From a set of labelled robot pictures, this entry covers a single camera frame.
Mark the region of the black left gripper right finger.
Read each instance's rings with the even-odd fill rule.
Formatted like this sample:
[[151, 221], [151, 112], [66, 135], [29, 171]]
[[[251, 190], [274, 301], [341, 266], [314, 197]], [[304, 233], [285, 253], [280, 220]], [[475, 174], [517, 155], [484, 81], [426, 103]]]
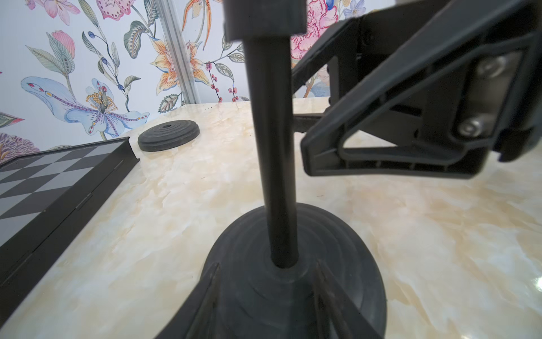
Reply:
[[381, 338], [336, 281], [330, 269], [316, 261], [313, 294], [318, 338]]

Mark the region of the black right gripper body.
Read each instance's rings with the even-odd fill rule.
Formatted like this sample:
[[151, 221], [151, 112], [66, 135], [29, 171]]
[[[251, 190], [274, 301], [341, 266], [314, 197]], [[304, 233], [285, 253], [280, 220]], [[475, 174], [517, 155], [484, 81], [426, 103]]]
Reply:
[[476, 42], [454, 132], [513, 162], [541, 138], [541, 2], [518, 1]]

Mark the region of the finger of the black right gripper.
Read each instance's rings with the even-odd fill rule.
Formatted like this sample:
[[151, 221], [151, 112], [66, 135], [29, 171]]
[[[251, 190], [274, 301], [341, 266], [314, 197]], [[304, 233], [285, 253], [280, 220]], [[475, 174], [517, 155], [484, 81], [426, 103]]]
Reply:
[[532, 1], [413, 1], [333, 24], [299, 63], [330, 104], [299, 119], [310, 176], [471, 178], [534, 146]]
[[[373, 12], [332, 25], [294, 67], [295, 90], [320, 69], [330, 76], [330, 105], [335, 105], [360, 81], [423, 27], [414, 12]], [[398, 104], [361, 127], [361, 131], [391, 144], [413, 141], [421, 123], [418, 100]]]

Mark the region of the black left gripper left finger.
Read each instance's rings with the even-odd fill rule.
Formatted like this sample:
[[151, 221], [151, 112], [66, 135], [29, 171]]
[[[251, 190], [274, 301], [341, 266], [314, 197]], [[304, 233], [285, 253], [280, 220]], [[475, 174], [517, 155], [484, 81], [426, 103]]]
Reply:
[[155, 337], [216, 338], [220, 299], [220, 264], [212, 264], [167, 325]]

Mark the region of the black round stand base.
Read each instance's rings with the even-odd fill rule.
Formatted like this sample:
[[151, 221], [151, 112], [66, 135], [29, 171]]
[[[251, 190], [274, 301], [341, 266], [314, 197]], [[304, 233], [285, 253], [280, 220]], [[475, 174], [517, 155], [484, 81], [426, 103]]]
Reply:
[[206, 267], [220, 266], [218, 338], [316, 338], [313, 276], [321, 261], [374, 330], [385, 334], [381, 272], [358, 234], [321, 208], [297, 206], [299, 260], [273, 264], [264, 208], [235, 220], [217, 239]]

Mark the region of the black microphone stand pole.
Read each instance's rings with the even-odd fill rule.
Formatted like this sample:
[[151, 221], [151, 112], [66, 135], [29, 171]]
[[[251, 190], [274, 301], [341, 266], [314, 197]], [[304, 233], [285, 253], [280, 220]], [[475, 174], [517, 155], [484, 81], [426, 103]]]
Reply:
[[279, 268], [299, 259], [289, 38], [244, 40], [270, 254]]

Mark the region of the black microphone clip holder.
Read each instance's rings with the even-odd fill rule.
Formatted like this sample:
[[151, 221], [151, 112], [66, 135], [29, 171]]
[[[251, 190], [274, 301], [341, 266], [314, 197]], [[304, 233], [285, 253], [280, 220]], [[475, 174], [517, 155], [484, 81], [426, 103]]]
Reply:
[[224, 34], [234, 42], [306, 32], [304, 0], [224, 0]]

